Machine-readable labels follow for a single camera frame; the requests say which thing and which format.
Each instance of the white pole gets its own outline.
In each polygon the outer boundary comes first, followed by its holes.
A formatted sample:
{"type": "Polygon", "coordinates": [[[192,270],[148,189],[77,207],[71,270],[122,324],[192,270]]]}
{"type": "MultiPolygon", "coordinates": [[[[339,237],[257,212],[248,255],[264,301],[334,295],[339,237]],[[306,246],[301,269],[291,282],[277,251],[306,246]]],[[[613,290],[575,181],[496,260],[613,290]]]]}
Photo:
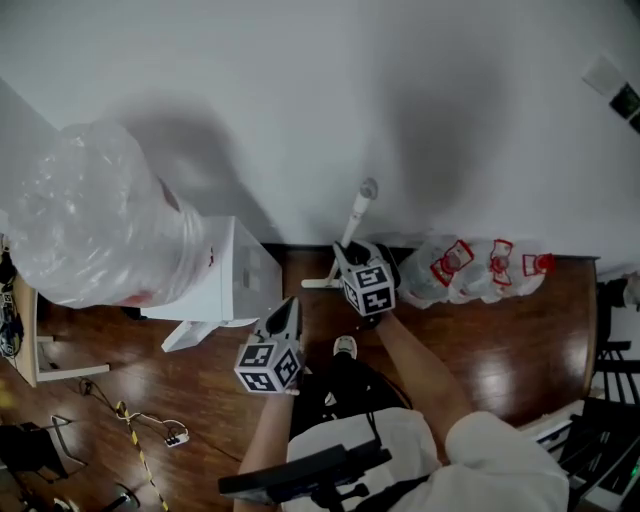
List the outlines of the white pole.
{"type": "MultiPolygon", "coordinates": [[[[367,178],[360,185],[360,190],[356,196],[356,200],[353,203],[351,209],[351,215],[349,216],[349,222],[344,230],[340,245],[347,247],[351,243],[351,239],[362,220],[362,216],[369,208],[371,201],[374,201],[378,197],[378,184],[373,178],[367,178]]],[[[333,265],[329,271],[329,275],[325,279],[304,279],[302,281],[303,288],[338,288],[339,283],[337,279],[334,279],[338,273],[338,262],[333,260],[333,265]]]]}

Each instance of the white sleeve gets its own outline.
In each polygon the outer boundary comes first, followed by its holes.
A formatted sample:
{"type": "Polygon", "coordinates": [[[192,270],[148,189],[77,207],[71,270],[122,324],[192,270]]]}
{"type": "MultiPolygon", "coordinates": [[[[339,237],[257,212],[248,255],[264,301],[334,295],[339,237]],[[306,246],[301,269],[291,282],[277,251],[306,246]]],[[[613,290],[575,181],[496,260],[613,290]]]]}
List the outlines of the white sleeve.
{"type": "Polygon", "coordinates": [[[476,412],[458,421],[445,448],[451,465],[432,475],[430,505],[495,512],[567,510],[569,483],[560,466],[494,415],[476,412]]]}

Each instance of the forearm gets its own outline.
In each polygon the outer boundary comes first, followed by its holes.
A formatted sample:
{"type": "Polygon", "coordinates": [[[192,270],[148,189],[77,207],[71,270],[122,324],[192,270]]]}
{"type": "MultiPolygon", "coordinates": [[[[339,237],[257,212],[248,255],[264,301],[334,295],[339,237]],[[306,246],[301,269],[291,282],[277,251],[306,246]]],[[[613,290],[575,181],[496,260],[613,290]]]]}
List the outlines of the forearm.
{"type": "Polygon", "coordinates": [[[442,443],[460,419],[472,411],[462,387],[438,357],[391,313],[376,328],[414,407],[442,443]]]}
{"type": "MultiPolygon", "coordinates": [[[[238,473],[251,473],[284,464],[287,461],[289,430],[293,412],[291,395],[270,395],[265,402],[258,426],[238,473]]],[[[236,500],[234,512],[262,512],[276,507],[263,507],[236,500]]]]}

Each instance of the white wall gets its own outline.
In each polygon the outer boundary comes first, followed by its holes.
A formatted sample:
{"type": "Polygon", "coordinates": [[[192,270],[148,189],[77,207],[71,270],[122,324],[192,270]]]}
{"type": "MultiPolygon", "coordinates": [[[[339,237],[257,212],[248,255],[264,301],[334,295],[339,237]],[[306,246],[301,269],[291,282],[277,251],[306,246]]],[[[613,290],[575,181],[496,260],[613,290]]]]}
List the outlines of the white wall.
{"type": "Polygon", "coordinates": [[[123,119],[206,213],[263,241],[537,237],[640,261],[640,138],[581,80],[640,88],[622,0],[0,0],[0,75],[55,127],[123,119]]]}
{"type": "Polygon", "coordinates": [[[16,180],[46,153],[57,131],[0,79],[0,233],[16,180]]]}

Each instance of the wooden floor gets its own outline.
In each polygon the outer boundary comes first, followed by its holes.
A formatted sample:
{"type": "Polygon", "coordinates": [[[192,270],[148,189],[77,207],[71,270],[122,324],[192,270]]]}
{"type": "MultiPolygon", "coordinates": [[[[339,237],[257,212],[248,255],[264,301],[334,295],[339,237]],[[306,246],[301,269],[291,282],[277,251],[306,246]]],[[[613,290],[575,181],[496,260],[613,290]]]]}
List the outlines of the wooden floor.
{"type": "MultiPolygon", "coordinates": [[[[304,277],[322,277],[331,258],[321,252],[281,256],[288,295],[303,304],[309,364],[321,369],[335,337],[358,325],[354,311],[331,291],[301,291],[304,277]]],[[[184,422],[191,441],[167,449],[157,433],[140,426],[140,443],[158,488],[174,511],[230,510],[216,482],[233,474],[253,434],[263,399],[243,391],[233,374],[240,343],[250,328],[220,329],[193,349],[165,354],[160,345],[175,323],[134,322],[117,308],[75,311],[44,303],[41,334],[70,342],[46,345],[46,357],[61,367],[76,361],[109,361],[114,371],[96,377],[109,400],[126,401],[142,411],[184,422]]],[[[462,381],[479,409],[523,424],[583,396],[588,381],[590,336],[595,322],[592,261],[559,260],[555,274],[532,296],[494,305],[480,301],[436,305],[418,311],[401,305],[397,316],[462,381]]],[[[359,358],[398,381],[376,335],[358,339],[359,358]]],[[[7,364],[0,377],[18,406],[3,411],[5,423],[44,425],[51,414],[76,420],[66,427],[69,448],[89,467],[68,481],[48,485],[36,477],[22,480],[51,499],[67,497],[83,510],[99,510],[115,496],[115,482],[136,490],[144,510],[161,510],[131,444],[126,425],[97,400],[77,394],[76,381],[46,383],[31,389],[7,364]]]]}

